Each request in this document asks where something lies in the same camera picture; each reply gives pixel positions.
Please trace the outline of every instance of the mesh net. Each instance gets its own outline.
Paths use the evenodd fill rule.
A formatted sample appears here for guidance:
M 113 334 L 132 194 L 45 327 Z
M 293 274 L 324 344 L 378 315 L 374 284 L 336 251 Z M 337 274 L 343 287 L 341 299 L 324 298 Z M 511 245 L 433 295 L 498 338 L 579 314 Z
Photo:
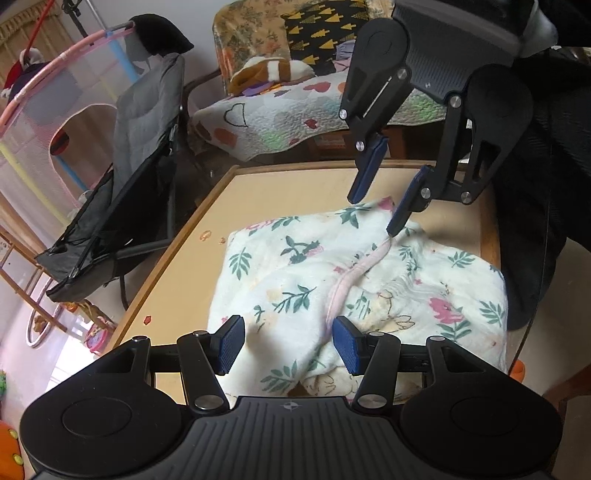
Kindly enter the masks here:
M 51 140 L 69 118 L 90 105 L 114 106 L 131 85 L 112 45 L 119 42 L 104 38 L 51 72 L 18 107 L 0 139 L 0 191 L 43 241 L 53 243 L 80 207 L 54 168 Z

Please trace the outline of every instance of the toy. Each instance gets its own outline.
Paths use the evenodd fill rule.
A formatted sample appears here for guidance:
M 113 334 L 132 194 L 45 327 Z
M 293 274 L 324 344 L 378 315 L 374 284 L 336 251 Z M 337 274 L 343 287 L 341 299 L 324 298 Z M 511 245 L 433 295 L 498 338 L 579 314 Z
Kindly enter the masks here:
M 17 431 L 0 420 L 0 480 L 24 480 L 23 464 Z

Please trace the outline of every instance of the blue gripper pad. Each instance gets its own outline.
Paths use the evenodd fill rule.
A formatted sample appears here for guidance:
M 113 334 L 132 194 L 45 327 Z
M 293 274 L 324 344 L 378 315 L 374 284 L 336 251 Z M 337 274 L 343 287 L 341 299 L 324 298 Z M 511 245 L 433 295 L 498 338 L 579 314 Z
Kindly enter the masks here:
M 415 196 L 420 194 L 423 181 L 430 170 L 431 167 L 423 165 L 421 170 L 419 170 L 411 180 L 406 192 L 404 192 L 402 200 L 400 200 L 400 203 L 394 210 L 394 214 L 392 215 L 388 227 L 386 228 L 389 236 L 394 237 L 398 235 L 402 231 L 404 225 L 406 225 L 406 222 L 408 222 L 411 214 L 410 207 L 413 204 Z
M 365 335 L 345 316 L 333 321 L 333 343 L 351 375 L 363 375 L 369 363 Z
M 212 335 L 211 347 L 216 356 L 212 368 L 216 375 L 225 375 L 230 371 L 244 345 L 245 335 L 244 319 L 240 315 L 232 315 Z
M 355 163 L 359 171 L 347 195 L 349 203 L 355 204 L 363 200 L 363 197 L 365 197 L 374 181 L 375 175 L 387 151 L 388 137 L 382 134 L 376 134 L 375 138 L 369 142 L 367 149 L 358 155 Z

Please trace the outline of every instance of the stuffed toy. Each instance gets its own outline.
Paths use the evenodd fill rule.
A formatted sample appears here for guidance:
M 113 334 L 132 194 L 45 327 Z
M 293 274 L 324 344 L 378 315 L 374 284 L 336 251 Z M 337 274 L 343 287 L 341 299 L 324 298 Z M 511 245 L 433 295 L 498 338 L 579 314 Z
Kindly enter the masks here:
M 25 59 L 25 50 L 19 55 L 21 69 L 15 77 L 7 77 L 4 90 L 0 93 L 1 98 L 12 100 L 14 96 L 49 62 L 45 61 L 43 54 L 36 48 L 29 50 L 28 58 Z
M 301 60 L 280 57 L 253 57 L 230 80 L 228 93 L 240 95 L 244 90 L 264 83 L 300 83 L 311 79 L 314 70 Z

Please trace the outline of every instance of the yellow pole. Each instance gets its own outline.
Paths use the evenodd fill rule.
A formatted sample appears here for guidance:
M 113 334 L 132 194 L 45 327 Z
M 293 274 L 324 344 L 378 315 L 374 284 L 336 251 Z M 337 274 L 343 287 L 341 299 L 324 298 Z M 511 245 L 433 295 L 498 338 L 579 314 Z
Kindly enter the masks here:
M 0 141 L 0 153 L 4 155 L 4 158 L 8 161 L 10 166 L 14 168 L 14 171 L 17 172 L 17 175 L 21 178 L 24 184 L 29 187 L 29 189 L 35 194 L 35 197 L 39 199 L 39 201 L 45 205 L 47 210 L 49 210 L 54 217 L 56 217 L 62 225 L 68 226 L 70 222 L 64 217 L 47 199 L 43 192 L 39 190 L 39 187 L 35 185 L 35 182 L 27 175 L 27 172 L 23 170 L 21 165 L 19 164 L 16 157 L 10 151 L 10 149 L 4 144 L 4 142 Z

